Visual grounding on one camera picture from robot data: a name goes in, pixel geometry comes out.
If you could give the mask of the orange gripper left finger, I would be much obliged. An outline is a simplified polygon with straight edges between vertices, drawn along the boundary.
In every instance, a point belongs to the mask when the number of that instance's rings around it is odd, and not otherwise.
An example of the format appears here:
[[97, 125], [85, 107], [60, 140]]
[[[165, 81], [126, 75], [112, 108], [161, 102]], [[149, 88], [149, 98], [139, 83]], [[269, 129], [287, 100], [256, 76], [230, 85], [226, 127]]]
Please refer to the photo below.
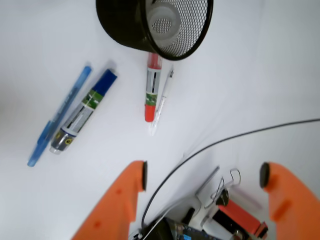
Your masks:
[[136, 220], [138, 195], [147, 188], [148, 164], [130, 163], [79, 227], [74, 240], [126, 240]]

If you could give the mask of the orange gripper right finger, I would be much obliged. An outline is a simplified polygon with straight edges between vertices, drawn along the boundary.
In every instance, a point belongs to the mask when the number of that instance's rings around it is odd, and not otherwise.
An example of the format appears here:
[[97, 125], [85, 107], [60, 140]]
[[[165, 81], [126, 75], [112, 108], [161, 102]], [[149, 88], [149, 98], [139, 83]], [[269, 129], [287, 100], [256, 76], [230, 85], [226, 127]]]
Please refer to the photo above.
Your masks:
[[320, 200], [298, 177], [281, 164], [264, 162], [259, 184], [268, 194], [277, 240], [320, 238]]

